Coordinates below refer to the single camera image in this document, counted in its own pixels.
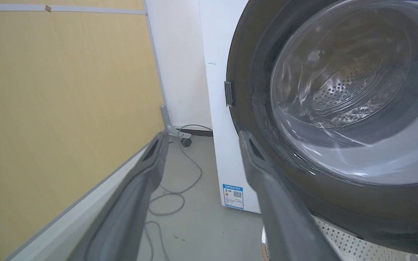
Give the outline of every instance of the perforated plastic base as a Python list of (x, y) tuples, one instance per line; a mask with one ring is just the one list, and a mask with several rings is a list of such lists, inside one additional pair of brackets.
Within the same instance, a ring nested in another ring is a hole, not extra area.
[[(316, 218), (315, 221), (327, 239), (339, 251), (343, 261), (418, 261), (418, 256), (402, 251), (385, 248), (362, 239), (358, 239), (342, 230)], [(262, 230), (262, 243), (265, 244), (264, 261), (270, 258), (269, 245)]]

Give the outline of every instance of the white panel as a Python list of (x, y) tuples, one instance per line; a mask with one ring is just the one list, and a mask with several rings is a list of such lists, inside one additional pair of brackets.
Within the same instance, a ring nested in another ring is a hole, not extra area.
[(198, 0), (146, 5), (172, 124), (211, 127)]
[(224, 89), (233, 33), (246, 3), (247, 0), (200, 0), (199, 8), (221, 199), (224, 202), (222, 184), (243, 187), (244, 210), (260, 213), (256, 193), (246, 181), (238, 134), (226, 106)]

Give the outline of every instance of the sticker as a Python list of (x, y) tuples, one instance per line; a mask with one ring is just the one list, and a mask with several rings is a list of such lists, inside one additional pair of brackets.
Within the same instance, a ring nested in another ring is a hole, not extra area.
[(230, 185), (224, 185), (225, 206), (231, 208), (243, 209), (243, 188)]

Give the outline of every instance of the cable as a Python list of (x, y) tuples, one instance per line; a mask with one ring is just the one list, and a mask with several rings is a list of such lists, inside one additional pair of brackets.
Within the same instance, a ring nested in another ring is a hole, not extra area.
[[(199, 125), (199, 124), (188, 124), (188, 125), (182, 126), (182, 127), (179, 129), (179, 132), (177, 133), (177, 137), (179, 137), (179, 136), (180, 136), (180, 130), (181, 130), (181, 129), (183, 129), (184, 127), (188, 127), (188, 126), (199, 126), (199, 127), (203, 127), (203, 128), (205, 128), (205, 129), (208, 129), (208, 130), (210, 130), (210, 131), (212, 132), (212, 129), (211, 129), (211, 128), (208, 128), (208, 127), (206, 127), (206, 126)], [(157, 197), (155, 197), (155, 198), (151, 199), (151, 200), (149, 201), (149, 204), (150, 204), (150, 205), (151, 205), (151, 203), (152, 203), (154, 200), (157, 200), (157, 199), (159, 199), (159, 198), (161, 198), (161, 197), (164, 197), (164, 196), (167, 196), (167, 195), (177, 195), (177, 196), (181, 197), (181, 199), (183, 200), (183, 202), (182, 202), (181, 206), (180, 206), (179, 208), (177, 208), (177, 210), (174, 210), (174, 211), (171, 211), (171, 212), (167, 212), (167, 213), (156, 213), (156, 212), (154, 212), (154, 211), (152, 211), (152, 210), (151, 210), (151, 207), (149, 207), (149, 208), (148, 208), (148, 211), (149, 211), (151, 214), (153, 214), (153, 215), (157, 215), (157, 216), (172, 215), (172, 214), (174, 214), (174, 213), (179, 212), (179, 211), (183, 208), (183, 206), (185, 205), (185, 197), (182, 195), (182, 193), (184, 193), (184, 192), (188, 191), (190, 188), (193, 188), (193, 187), (194, 187), (194, 185), (196, 185), (196, 183), (198, 183), (198, 181), (199, 181), (199, 180), (201, 179), (201, 177), (202, 177), (202, 169), (201, 169), (201, 167), (198, 165), (198, 163), (196, 163), (196, 162), (195, 162), (192, 158), (190, 158), (190, 157), (189, 157), (189, 156), (188, 156), (188, 155), (184, 152), (183, 148), (181, 147), (181, 143), (180, 143), (180, 142), (179, 142), (179, 148), (180, 148), (181, 152), (185, 155), (185, 157), (187, 157), (189, 160), (191, 160), (191, 162), (193, 162), (193, 164), (194, 164), (194, 165), (195, 165), (195, 166), (199, 169), (199, 176), (198, 176), (198, 178), (196, 179), (196, 181), (195, 181), (195, 182), (193, 182), (193, 184), (192, 184), (192, 185), (190, 185), (189, 187), (185, 188), (184, 190), (182, 190), (182, 191), (178, 191), (178, 192), (176, 192), (176, 191), (170, 191), (170, 190), (168, 190), (168, 189), (164, 188), (162, 185), (159, 185), (159, 186), (160, 186), (163, 190), (167, 191), (167, 193), (165, 193), (165, 194), (163, 194), (163, 195), (159, 195), (159, 196), (157, 196)], [(149, 224), (149, 223), (154, 223), (154, 224), (156, 224), (156, 225), (157, 225), (157, 228), (159, 228), (159, 236), (161, 237), (161, 245), (162, 245), (162, 250), (163, 250), (163, 252), (164, 252), (164, 256), (165, 256), (166, 261), (170, 261), (170, 260), (169, 260), (169, 256), (167, 256), (167, 252), (165, 251), (165, 248), (164, 248), (164, 239), (162, 238), (161, 226), (160, 226), (160, 225), (159, 225), (159, 223), (157, 223), (156, 221), (148, 221), (148, 222), (146, 222), (146, 223), (144, 224), (144, 232), (145, 232), (145, 234), (146, 234), (146, 238), (148, 239), (149, 246), (151, 247), (151, 261), (153, 260), (153, 257), (154, 257), (154, 248), (153, 248), (153, 246), (152, 246), (152, 242), (151, 242), (151, 238), (149, 237), (148, 230), (146, 229), (146, 225), (147, 225), (147, 224)]]

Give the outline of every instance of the gray floor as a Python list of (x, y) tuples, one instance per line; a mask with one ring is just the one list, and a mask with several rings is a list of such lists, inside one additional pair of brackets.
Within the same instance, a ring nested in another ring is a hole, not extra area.
[[(201, 180), (183, 195), (185, 206), (169, 216), (154, 216), (148, 212), (147, 221), (161, 225), (164, 246), (171, 261), (194, 260), (243, 260), (259, 261), (261, 257), (261, 215), (227, 208), (220, 204), (214, 141), (211, 137), (192, 137), (186, 148), (202, 168)], [(166, 169), (161, 184), (172, 191), (180, 191), (196, 180), (198, 169), (181, 153), (177, 140), (171, 138)], [(152, 197), (161, 195), (158, 188)], [(181, 205), (178, 196), (166, 196), (151, 204), (155, 212), (170, 212)], [(147, 225), (153, 246), (154, 261), (164, 261), (155, 224)], [(142, 236), (139, 261), (148, 261), (151, 249)]]

